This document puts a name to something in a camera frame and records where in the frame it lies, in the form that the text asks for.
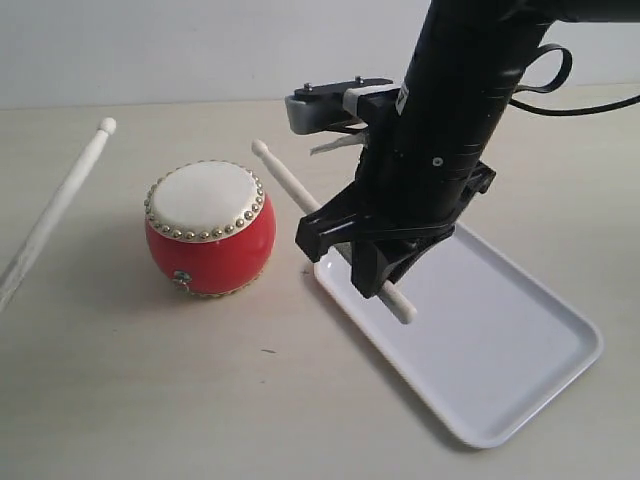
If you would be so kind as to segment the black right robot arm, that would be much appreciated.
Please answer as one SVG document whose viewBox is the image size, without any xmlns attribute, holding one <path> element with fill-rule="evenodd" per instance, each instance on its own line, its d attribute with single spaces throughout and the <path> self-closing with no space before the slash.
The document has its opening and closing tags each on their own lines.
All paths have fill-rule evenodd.
<svg viewBox="0 0 640 480">
<path fill-rule="evenodd" d="M 299 135 L 363 123 L 354 180 L 298 224 L 311 261 L 351 247 L 351 280 L 371 297 L 447 239 L 494 172 L 481 161 L 526 68 L 562 22 L 630 23 L 635 1 L 434 1 L 404 80 L 298 88 L 285 100 Z"/>
</svg>

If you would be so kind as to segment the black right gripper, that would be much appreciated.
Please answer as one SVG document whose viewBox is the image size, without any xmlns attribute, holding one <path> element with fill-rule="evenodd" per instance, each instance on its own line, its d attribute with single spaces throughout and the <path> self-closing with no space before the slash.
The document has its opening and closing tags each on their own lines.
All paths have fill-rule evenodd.
<svg viewBox="0 0 640 480">
<path fill-rule="evenodd" d="M 400 87 L 396 100 L 402 93 Z M 424 142 L 402 145 L 396 100 L 375 123 L 324 131 L 362 143 L 362 152 L 349 185 L 303 217 L 296 232 L 297 245 L 312 261 L 332 246 L 350 245 L 351 282 L 364 298 L 377 295 L 387 281 L 396 284 L 450 238 L 462 211 L 495 177 L 475 148 L 431 154 Z"/>
</svg>

